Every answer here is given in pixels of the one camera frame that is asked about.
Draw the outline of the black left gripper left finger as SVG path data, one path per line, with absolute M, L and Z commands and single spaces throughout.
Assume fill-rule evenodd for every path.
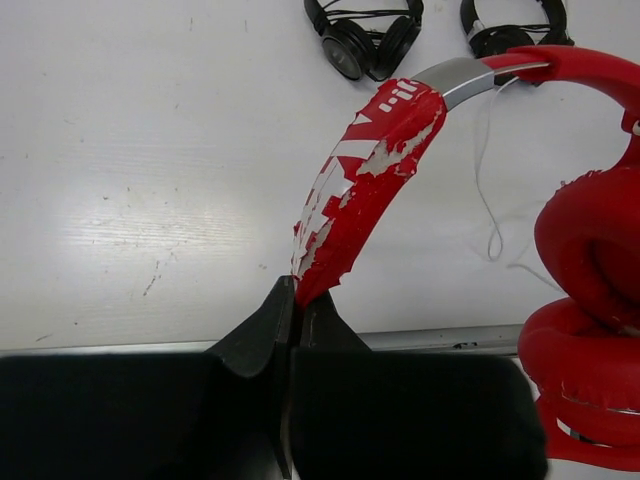
M 288 479 L 293 281 L 210 347 L 1 359 L 5 479 Z

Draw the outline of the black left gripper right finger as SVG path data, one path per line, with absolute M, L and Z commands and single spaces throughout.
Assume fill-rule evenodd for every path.
M 291 363 L 290 449 L 303 479 L 543 479 L 546 436 L 507 358 L 371 350 L 329 295 Z

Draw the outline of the red over-ear headphones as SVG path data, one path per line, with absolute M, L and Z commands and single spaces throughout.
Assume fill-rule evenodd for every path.
M 549 454 L 599 467 L 639 468 L 639 68 L 603 52 L 516 47 L 458 58 L 384 83 L 329 155 L 294 229 L 292 274 L 305 306 L 349 272 L 380 217 L 416 173 L 455 106 L 498 76 L 567 81 L 624 111 L 630 142 L 609 170 L 562 186 L 535 225 L 539 256 L 565 297 L 526 321 L 518 341 Z

